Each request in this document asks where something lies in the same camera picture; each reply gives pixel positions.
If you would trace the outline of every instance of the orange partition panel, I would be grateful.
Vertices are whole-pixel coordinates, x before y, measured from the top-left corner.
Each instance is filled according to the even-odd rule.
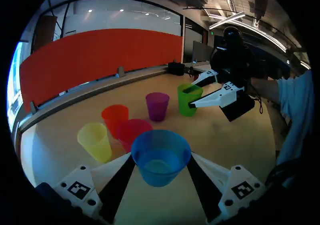
[[[182,37],[139,29],[105,29],[67,36],[41,47],[20,65],[24,107],[117,73],[181,62]]]

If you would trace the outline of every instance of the yellow plastic cup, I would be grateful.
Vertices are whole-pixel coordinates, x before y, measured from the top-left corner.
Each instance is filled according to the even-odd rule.
[[[109,143],[107,128],[102,123],[88,123],[77,134],[78,143],[97,161],[106,163],[112,150]]]

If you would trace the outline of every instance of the black bag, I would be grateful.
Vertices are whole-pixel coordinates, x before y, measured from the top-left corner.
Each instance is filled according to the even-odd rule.
[[[184,64],[176,63],[176,62],[168,63],[168,73],[173,74],[173,75],[177,75],[177,76],[183,76]]]

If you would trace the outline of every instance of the plastic cup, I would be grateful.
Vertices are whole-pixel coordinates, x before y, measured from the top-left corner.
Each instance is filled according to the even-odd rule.
[[[169,104],[169,96],[162,92],[153,92],[146,95],[149,118],[155,122],[164,120]]]
[[[123,122],[117,131],[118,139],[126,152],[131,151],[133,141],[142,133],[152,130],[152,126],[140,119],[130,119]]]
[[[153,130],[134,140],[131,155],[145,182],[153,187],[163,187],[187,165],[191,149],[180,135]]]
[[[190,93],[184,93],[183,91],[187,88],[192,87],[192,91]],[[201,97],[203,93],[203,89],[199,86],[192,84],[181,84],[178,86],[178,104],[179,104],[179,112],[181,115],[186,117],[192,117],[197,108],[190,108],[188,103],[192,102]]]
[[[88,123],[77,134],[78,142],[97,161],[106,163],[111,155],[107,128],[102,123]]]
[[[117,130],[123,122],[129,119],[129,109],[124,105],[116,104],[105,108],[101,116],[111,135],[118,139]]]

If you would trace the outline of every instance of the blue plastic cup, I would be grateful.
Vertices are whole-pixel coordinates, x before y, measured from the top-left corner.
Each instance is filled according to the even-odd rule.
[[[163,187],[187,165],[191,149],[182,136],[167,130],[153,130],[134,140],[131,155],[145,182]]]

